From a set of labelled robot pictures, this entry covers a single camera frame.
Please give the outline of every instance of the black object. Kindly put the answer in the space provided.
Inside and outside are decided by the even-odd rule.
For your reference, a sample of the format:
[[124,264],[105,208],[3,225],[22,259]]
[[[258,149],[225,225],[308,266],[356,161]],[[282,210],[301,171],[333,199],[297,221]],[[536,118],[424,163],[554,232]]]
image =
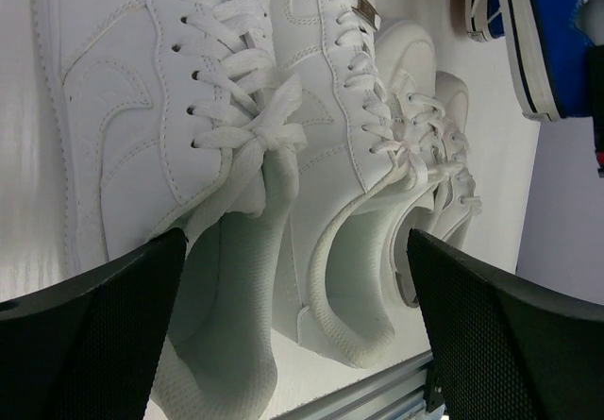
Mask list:
[[453,420],[602,418],[604,307],[413,230],[408,254]]
[[185,248],[173,229],[119,260],[0,303],[0,419],[142,419]]
[[597,170],[604,177],[604,45],[587,49],[588,85],[594,119]]
[[424,390],[424,399],[426,400],[426,412],[432,413],[444,405],[443,385],[434,369],[434,361],[428,366],[426,375],[426,388]]

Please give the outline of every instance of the shoe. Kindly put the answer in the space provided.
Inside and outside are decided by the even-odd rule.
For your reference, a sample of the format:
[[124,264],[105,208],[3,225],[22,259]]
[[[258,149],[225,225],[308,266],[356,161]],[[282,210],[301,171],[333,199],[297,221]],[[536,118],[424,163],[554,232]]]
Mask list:
[[528,118],[592,115],[586,55],[594,43],[576,25],[587,1],[500,0],[514,89]]
[[373,0],[271,0],[277,65],[300,75],[300,193],[277,265],[274,328],[365,368],[394,342],[379,264],[388,208],[361,210],[409,171],[374,60]]
[[[276,253],[287,215],[281,211],[282,218],[275,216],[274,208],[285,207],[267,206],[267,201],[274,201],[271,195],[290,194],[268,193],[268,179],[260,168],[265,159],[289,158],[289,165],[279,165],[284,173],[280,177],[295,178],[292,158],[304,143],[300,125],[284,124],[300,104],[301,86],[297,78],[283,84],[279,79],[268,0],[34,0],[34,9],[65,158],[70,273],[118,258],[168,227],[183,227],[191,248],[206,231],[209,236],[202,241],[211,240],[216,232],[211,226],[228,213],[218,225],[224,232],[220,252],[229,254],[236,239],[238,250],[232,250],[230,258],[249,246],[250,255],[259,255],[246,266],[260,273],[241,277],[237,289],[267,296],[265,304],[246,317],[263,327],[255,336],[265,337],[271,290],[261,289],[260,280],[272,286],[277,262],[267,255]],[[292,175],[287,175],[287,166]],[[247,224],[242,213],[258,222]],[[240,222],[241,230],[234,230]],[[252,235],[244,230],[252,230]],[[265,239],[259,242],[256,232]],[[220,270],[229,274],[230,268],[221,264]],[[221,273],[216,302],[235,296],[236,288],[225,287],[223,277]],[[259,284],[242,288],[252,281]],[[183,287],[180,299],[191,305],[201,302],[194,294],[188,296],[187,289]],[[222,385],[232,378],[230,363],[224,360],[242,357],[228,354],[234,347],[224,344],[221,361],[216,355],[212,362],[188,352],[187,343],[198,344],[200,352],[213,349],[224,336],[236,339],[236,331],[226,333],[211,323],[224,321],[224,308],[214,302],[205,321],[191,311],[182,313],[191,316],[186,328],[179,323],[180,313],[173,318],[176,325],[171,329],[180,336],[174,344],[166,342],[164,351],[176,349],[179,370],[170,373],[177,377],[170,379],[168,388],[160,381],[165,390],[155,391],[163,407],[171,406],[163,396],[181,394],[184,404],[176,413],[166,409],[171,418],[242,418],[242,412],[257,412],[256,398],[265,401],[271,392],[275,375],[267,357],[270,346],[256,350],[265,340],[256,340],[250,344],[255,349],[243,353],[260,357],[240,377],[242,387],[246,381],[258,381],[248,369],[265,363],[261,374],[271,375],[261,381],[265,392],[258,395],[256,387],[240,387],[237,403]],[[194,330],[207,334],[193,337]],[[238,331],[237,340],[252,335],[243,328]],[[160,363],[158,373],[165,371],[172,370]],[[202,406],[194,402],[199,399]],[[181,411],[194,414],[179,416]]]
[[465,28],[476,42],[489,42],[504,36],[499,0],[481,0],[472,15],[475,0],[465,0]]
[[475,213],[477,206],[472,205],[479,202],[473,196],[474,180],[465,169],[467,140],[459,132],[465,128],[468,91],[452,75],[437,76],[432,40],[415,23],[392,25],[377,40],[376,61],[393,119],[399,123],[395,135],[414,145],[414,153],[426,165],[423,175],[415,170],[411,186],[403,179],[384,191],[405,194],[393,208],[394,219],[384,239],[382,292],[391,305],[415,308],[418,301],[406,253],[410,230],[427,229],[459,244],[471,217],[467,213]]

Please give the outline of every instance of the nike swoosh logo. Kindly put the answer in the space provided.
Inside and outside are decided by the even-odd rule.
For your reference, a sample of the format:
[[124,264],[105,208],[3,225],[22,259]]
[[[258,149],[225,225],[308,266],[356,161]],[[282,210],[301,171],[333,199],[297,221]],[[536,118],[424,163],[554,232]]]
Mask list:
[[107,260],[100,206],[106,130],[119,113],[152,109],[153,102],[134,68],[113,57],[77,66],[77,72],[67,76],[64,91],[75,159],[76,238],[86,243],[78,246],[82,268],[91,269]]

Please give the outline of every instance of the gray wall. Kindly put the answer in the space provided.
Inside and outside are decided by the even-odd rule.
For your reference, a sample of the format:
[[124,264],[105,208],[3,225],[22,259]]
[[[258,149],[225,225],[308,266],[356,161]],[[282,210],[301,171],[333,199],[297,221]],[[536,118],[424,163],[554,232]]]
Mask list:
[[541,126],[517,274],[604,304],[604,179],[591,119]]

